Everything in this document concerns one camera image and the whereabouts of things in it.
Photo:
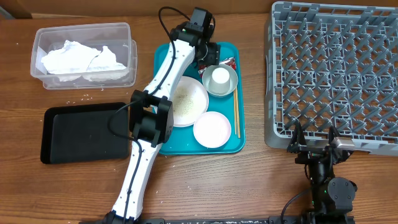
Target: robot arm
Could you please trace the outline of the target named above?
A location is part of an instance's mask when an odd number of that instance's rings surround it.
[[[183,75],[187,67],[193,62],[193,59],[195,57],[195,47],[189,46],[188,42],[176,40],[174,42],[174,45],[176,48],[176,55],[173,67],[171,68],[169,75],[164,80],[161,88],[159,88],[159,90],[154,94],[154,97],[167,97],[171,99],[173,97],[177,84],[180,81],[181,76]],[[155,78],[145,88],[145,90],[147,90],[148,92],[153,92],[156,86],[160,83],[161,79],[164,77],[173,57],[172,52],[173,50],[170,44],[169,50],[167,52],[165,60],[163,61],[162,66],[159,68],[159,71],[157,72]],[[142,201],[144,198],[145,187],[148,182],[150,170],[155,161],[156,155],[162,147],[162,143],[157,144],[155,147],[152,147],[150,142],[141,139],[139,139],[138,141],[142,147],[142,157],[137,170],[137,174],[131,187],[131,195],[129,198],[129,205],[127,207],[126,215],[127,220],[129,219],[129,217],[139,217],[142,212]],[[127,168],[126,176],[124,178],[123,186],[120,191],[119,197],[112,208],[112,210],[115,211],[116,215],[119,217],[124,216],[127,192],[132,175],[134,173],[134,169],[136,168],[138,155],[139,147],[137,143],[132,142],[129,167]]]
[[[195,8],[189,22],[172,29],[171,39],[175,49],[170,43],[166,58],[155,78],[143,92],[136,90],[133,93],[131,101],[136,103],[131,105],[130,130],[133,138],[138,139],[141,145],[141,159],[138,144],[132,142],[130,163],[123,186],[112,212],[104,219],[107,223],[121,223],[126,203],[128,223],[133,223],[140,217],[150,170],[162,144],[167,142],[172,132],[174,121],[171,99],[181,76],[192,62],[205,65],[217,65],[219,62],[220,46],[210,42],[214,31],[214,25],[210,24],[212,18],[208,11]],[[155,113],[144,110],[151,106],[155,108]],[[135,169],[137,172],[132,181]]]
[[[313,209],[303,212],[300,221],[294,223],[355,224],[353,218],[347,217],[347,213],[353,209],[358,188],[350,180],[335,177],[333,171],[333,165],[346,161],[354,153],[354,143],[352,139],[341,136],[334,126],[329,128],[328,140],[328,144],[308,145],[301,124],[296,120],[287,152],[297,153],[295,163],[305,165],[305,175],[311,187],[294,198],[311,191]],[[290,223],[290,218],[284,219],[284,213],[293,200],[285,205],[276,223],[281,223],[281,220]]]

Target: white bowl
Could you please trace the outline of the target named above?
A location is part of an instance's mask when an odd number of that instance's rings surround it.
[[[210,83],[213,81],[211,78],[211,74],[213,74],[213,71],[216,68],[225,68],[229,73],[229,89],[226,90],[224,93],[217,93],[211,89],[212,86],[216,86],[216,85],[211,85]],[[206,68],[205,72],[203,72],[202,82],[203,86],[205,87],[207,92],[210,93],[210,95],[216,97],[222,97],[232,93],[236,89],[238,85],[238,74],[236,74],[235,70],[231,68],[229,65],[225,64],[212,65]]]
[[[202,146],[212,149],[221,147],[231,136],[231,124],[219,112],[206,112],[193,125],[193,135]]]
[[[182,76],[172,98],[174,127],[193,125],[209,107],[209,95],[196,79]]]

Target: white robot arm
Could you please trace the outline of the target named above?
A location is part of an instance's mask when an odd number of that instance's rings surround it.
[[[181,76],[192,62],[205,65],[219,62],[220,46],[210,42],[214,28],[212,14],[195,8],[190,21],[172,29],[166,58],[155,78],[143,92],[136,90],[133,93],[130,130],[136,140],[132,142],[130,163],[119,197],[103,223],[124,224],[125,220],[133,223],[140,217],[150,170],[162,144],[167,142],[172,132],[171,99]],[[155,113],[144,110],[150,106],[155,108]]]
[[[178,82],[181,79],[181,76],[195,58],[195,47],[189,46],[188,42],[176,40],[174,42],[174,45],[176,48],[174,64],[169,72],[169,75],[167,75],[166,79],[164,80],[162,86],[154,94],[154,96],[158,98],[166,96],[167,98],[171,99],[173,97],[173,93],[177,87]],[[152,92],[155,90],[156,86],[160,83],[161,79],[164,77],[167,69],[170,66],[173,57],[172,52],[173,52],[172,45],[170,44],[169,51],[167,53],[165,60],[163,61],[162,66],[157,72],[155,78],[145,88],[145,90]],[[127,207],[126,219],[129,219],[129,217],[140,216],[142,212],[142,200],[144,198],[145,187],[148,182],[150,170],[155,161],[156,155],[158,154],[160,148],[162,147],[162,144],[158,144],[156,145],[156,147],[151,147],[150,142],[143,141],[140,139],[138,141],[142,147],[142,157],[137,170],[137,174],[134,178],[134,182],[132,183],[131,195],[129,199],[129,205]],[[133,141],[129,167],[127,168],[126,176],[124,178],[123,186],[120,191],[119,197],[116,203],[113,205],[113,211],[115,211],[116,215],[120,217],[124,216],[127,191],[129,188],[132,175],[134,173],[134,169],[136,168],[138,155],[139,155],[138,144]]]

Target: wooden table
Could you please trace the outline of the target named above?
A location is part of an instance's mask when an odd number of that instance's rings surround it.
[[[285,203],[309,185],[295,155],[264,143],[264,24],[267,14],[216,16],[215,41],[239,49],[247,142],[222,156],[161,156],[152,169],[144,217],[261,218],[279,215]],[[128,22],[138,46],[132,88],[46,90],[29,74],[37,29],[101,22]],[[181,17],[165,17],[169,29]],[[77,223],[96,220],[112,208],[128,160],[62,165],[40,162],[43,115],[53,106],[128,102],[152,79],[155,49],[168,42],[156,17],[102,17],[0,21],[0,223]],[[90,100],[82,96],[89,94]],[[335,174],[357,183],[357,223],[397,223],[398,157],[355,153]],[[287,210],[310,206],[301,198]]]

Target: white plate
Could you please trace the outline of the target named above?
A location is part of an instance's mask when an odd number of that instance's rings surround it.
[[[231,136],[231,124],[219,112],[206,112],[193,125],[193,135],[202,146],[212,149],[221,147]]]
[[[193,125],[209,107],[209,95],[203,85],[191,77],[181,77],[173,99],[174,127]]]

